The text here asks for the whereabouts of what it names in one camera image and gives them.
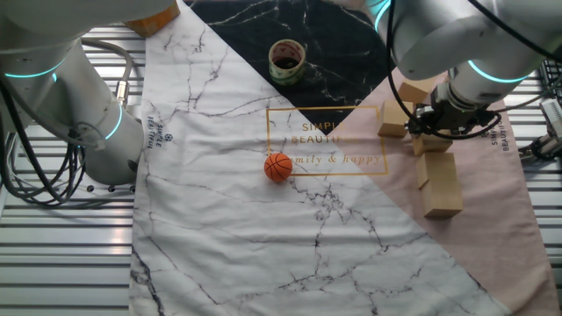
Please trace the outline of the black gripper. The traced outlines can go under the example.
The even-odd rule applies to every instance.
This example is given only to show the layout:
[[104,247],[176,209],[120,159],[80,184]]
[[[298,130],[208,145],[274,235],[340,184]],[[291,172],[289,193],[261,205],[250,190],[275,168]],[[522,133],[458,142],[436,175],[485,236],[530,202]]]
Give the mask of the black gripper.
[[[458,102],[448,83],[439,83],[434,88],[431,92],[430,105],[433,111],[429,115],[429,122],[437,130],[461,128],[462,134],[469,134],[475,126],[487,127],[501,118],[500,113],[496,111],[482,109],[469,111],[464,104]],[[432,127],[418,113],[421,108],[421,104],[413,105],[406,128],[410,134],[432,135]]]

